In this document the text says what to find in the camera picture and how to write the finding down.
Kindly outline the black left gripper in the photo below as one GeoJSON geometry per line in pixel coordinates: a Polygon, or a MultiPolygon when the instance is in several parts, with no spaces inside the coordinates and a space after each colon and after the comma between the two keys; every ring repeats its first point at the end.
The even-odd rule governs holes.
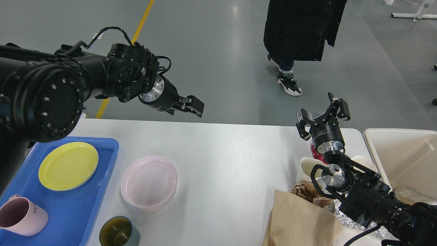
{"type": "Polygon", "coordinates": [[[157,75],[152,89],[138,96],[141,103],[158,112],[174,115],[176,111],[195,114],[201,118],[205,104],[196,96],[180,96],[176,87],[164,76],[157,75]]]}

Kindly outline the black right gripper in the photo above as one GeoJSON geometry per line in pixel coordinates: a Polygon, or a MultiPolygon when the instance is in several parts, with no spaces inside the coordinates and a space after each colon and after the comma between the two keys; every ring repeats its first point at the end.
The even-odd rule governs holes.
{"type": "Polygon", "coordinates": [[[301,109],[302,118],[296,123],[300,137],[305,141],[312,137],[315,150],[320,154],[344,149],[345,142],[338,124],[340,121],[351,120],[348,103],[344,99],[337,98],[332,93],[328,93],[328,98],[330,105],[321,115],[317,126],[314,120],[308,118],[305,109],[301,109]],[[306,125],[310,126],[310,133],[305,129],[306,125]]]}

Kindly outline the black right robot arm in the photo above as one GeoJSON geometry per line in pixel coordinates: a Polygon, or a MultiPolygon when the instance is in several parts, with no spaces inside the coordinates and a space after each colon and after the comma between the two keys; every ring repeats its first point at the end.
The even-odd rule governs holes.
{"type": "Polygon", "coordinates": [[[389,185],[381,181],[379,173],[345,155],[339,120],[350,120],[348,104],[332,93],[328,97],[330,105],[326,112],[313,120],[301,109],[302,118],[296,127],[302,139],[312,139],[315,150],[327,162],[311,170],[315,189],[323,197],[339,200],[340,211],[361,226],[367,228],[373,221],[377,224],[348,240],[346,245],[385,227],[396,240],[382,240],[383,246],[435,246],[436,205],[401,202],[389,185]]]}

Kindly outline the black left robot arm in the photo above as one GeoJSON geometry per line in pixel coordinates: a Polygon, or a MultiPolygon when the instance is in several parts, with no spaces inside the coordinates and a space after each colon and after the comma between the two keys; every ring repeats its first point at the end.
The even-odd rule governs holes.
{"type": "Polygon", "coordinates": [[[90,97],[138,98],[155,111],[181,111],[202,117],[204,103],[183,97],[164,76],[170,68],[139,42],[116,43],[106,56],[83,51],[111,27],[101,29],[86,44],[62,45],[54,54],[1,46],[1,126],[34,142],[64,138],[77,125],[90,97]]]}

